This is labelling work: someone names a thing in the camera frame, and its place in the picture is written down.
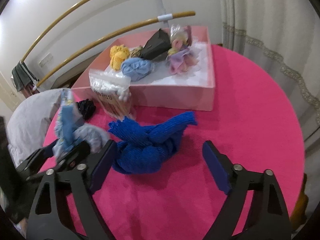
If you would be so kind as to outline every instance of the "white clip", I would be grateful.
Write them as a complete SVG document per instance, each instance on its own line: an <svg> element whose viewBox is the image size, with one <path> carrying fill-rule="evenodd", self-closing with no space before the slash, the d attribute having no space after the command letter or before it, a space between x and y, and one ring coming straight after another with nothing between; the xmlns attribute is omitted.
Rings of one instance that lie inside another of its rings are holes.
<svg viewBox="0 0 320 240"><path fill-rule="evenodd" d="M172 13L160 15L157 17L159 22L165 22L173 19Z"/></svg>

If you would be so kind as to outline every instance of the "pink tablecloth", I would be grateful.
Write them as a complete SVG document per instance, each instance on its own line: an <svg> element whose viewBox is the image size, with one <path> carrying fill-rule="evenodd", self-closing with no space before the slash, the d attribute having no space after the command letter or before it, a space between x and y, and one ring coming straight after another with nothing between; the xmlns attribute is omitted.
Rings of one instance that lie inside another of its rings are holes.
<svg viewBox="0 0 320 240"><path fill-rule="evenodd" d="M213 46L214 109L196 112L198 126L185 131L180 151L155 174L122 175L111 170L93 196L117 240L202 239L226 196L217 189L202 158L202 143L212 140L233 163L251 171L272 169L289 214L296 203L304 168L304 146L297 117L279 86L255 63ZM137 107L137 121L157 124L183 110ZM89 121L107 129L101 109ZM52 122L45 145L54 140ZM54 165L50 160L47 169ZM249 194L235 233L242 230ZM85 234L72 198L78 232Z"/></svg>

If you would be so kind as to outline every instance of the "pink gift box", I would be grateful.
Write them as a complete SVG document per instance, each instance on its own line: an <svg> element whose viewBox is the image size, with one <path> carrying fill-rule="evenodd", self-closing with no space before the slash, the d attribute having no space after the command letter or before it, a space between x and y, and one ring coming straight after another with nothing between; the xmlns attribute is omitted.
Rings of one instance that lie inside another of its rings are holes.
<svg viewBox="0 0 320 240"><path fill-rule="evenodd" d="M138 82L131 82L130 91L134 104L138 106L156 106L190 110L211 111L213 108L213 96L215 88L212 50L208 34L208 28L204 26L192 26L192 36L198 39L197 44L202 46L202 55L206 55L206 60L201 62L201 66L195 66L193 71L187 72L187 76L169 75L169 69L162 72L151 73ZM129 48L144 45L151 38L155 31L129 34L115 40L89 65L72 86L73 92L81 99L95 98L90 88L89 69L104 71L110 63L110 49L114 45L124 44ZM197 67L201 69L201 78L198 77Z"/></svg>

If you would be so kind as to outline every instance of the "beige curtain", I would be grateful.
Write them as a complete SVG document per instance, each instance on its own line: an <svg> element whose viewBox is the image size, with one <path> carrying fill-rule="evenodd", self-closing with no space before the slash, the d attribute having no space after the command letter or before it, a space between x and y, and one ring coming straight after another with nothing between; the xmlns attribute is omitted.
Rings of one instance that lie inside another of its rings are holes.
<svg viewBox="0 0 320 240"><path fill-rule="evenodd" d="M309 0L221 0L221 7L223 46L268 72L295 109L313 210L320 201L320 19Z"/></svg>

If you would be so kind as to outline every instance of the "curved wooden pole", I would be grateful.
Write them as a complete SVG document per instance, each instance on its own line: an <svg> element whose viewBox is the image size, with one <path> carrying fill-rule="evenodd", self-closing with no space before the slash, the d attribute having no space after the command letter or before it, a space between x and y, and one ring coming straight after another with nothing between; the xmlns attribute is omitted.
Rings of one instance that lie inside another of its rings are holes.
<svg viewBox="0 0 320 240"><path fill-rule="evenodd" d="M72 13L74 10L79 8L81 5L84 5L85 3L89 2L90 0L82 0L81 2L76 3L74 6L72 6L68 11L66 11L64 14L62 14L59 18L57 18L53 23L51 23L44 32L35 40L35 42L31 45L31 47L28 49L28 51L24 54L23 58L20 60L21 62L24 62L26 57L30 54L30 52L33 50L33 48L39 43L39 41L55 26L58 22L60 22L63 18L68 16L70 13Z"/></svg>
<svg viewBox="0 0 320 240"><path fill-rule="evenodd" d="M172 19L176 19L176 18L182 18L182 17L188 17L188 16L194 16L196 15L195 11L186 11L186 12L180 12L180 13L173 13L172 14ZM40 80L37 85L34 87L34 90L37 89L39 86L41 86L49 77L51 77L54 73L56 73L59 69L61 69L63 66L65 66L66 64L68 64L71 60L75 59L76 57L78 57L79 55L85 53L86 51L88 51L89 49L94 48L95 46L110 40L118 35L121 35L123 33L138 29L140 27L146 26L146 25L150 25L153 23L157 23L159 22L158 18L153 18L153 19L149 19L149 20L145 20L142 22L138 22L132 25L129 25L127 27L124 27L122 29L119 29L115 32L112 32L100 39L98 39L97 41L94 41L90 44L88 44L87 46L83 47L82 49L78 50L77 52L75 52L74 54L72 54L69 58L67 58L65 61L63 61L62 63L60 63L58 66L56 66L54 69L52 69L47 75L44 76L44 78L42 80Z"/></svg>

